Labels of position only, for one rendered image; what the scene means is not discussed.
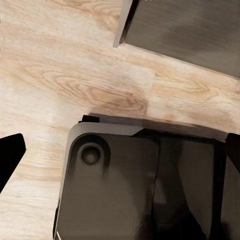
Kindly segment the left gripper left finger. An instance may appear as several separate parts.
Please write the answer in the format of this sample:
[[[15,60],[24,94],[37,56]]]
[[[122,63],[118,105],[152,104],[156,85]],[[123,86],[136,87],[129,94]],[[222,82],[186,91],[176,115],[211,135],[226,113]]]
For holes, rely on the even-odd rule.
[[[0,193],[26,153],[22,133],[0,138]]]

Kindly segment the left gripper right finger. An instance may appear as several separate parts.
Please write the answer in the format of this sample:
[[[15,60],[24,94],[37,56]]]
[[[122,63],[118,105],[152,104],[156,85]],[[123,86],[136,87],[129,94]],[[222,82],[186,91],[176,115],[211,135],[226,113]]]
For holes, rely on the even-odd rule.
[[[227,135],[224,151],[240,173],[240,135],[229,133]]]

